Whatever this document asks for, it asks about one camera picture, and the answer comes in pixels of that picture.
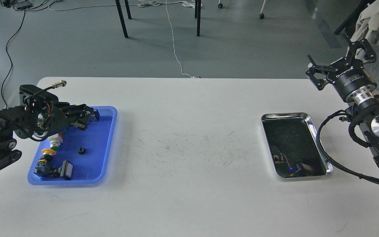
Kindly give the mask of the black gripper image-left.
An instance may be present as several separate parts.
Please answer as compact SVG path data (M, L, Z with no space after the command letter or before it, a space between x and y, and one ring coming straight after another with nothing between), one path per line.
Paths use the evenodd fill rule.
M45 139L68 127L85 131L89 125L86 111L92 107L86 104L71 105L67 102L26 100L25 111L30 112L31 119L25 125L25 137Z

